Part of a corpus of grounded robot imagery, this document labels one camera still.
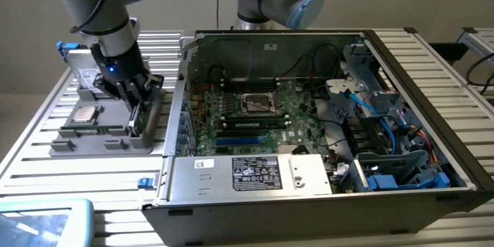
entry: motherboard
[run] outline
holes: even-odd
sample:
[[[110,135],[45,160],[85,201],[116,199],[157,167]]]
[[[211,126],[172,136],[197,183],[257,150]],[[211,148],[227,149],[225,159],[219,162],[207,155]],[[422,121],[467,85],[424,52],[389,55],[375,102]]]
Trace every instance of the motherboard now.
[[[300,82],[221,83],[192,91],[196,156],[327,153],[321,127],[300,110],[307,100]]]

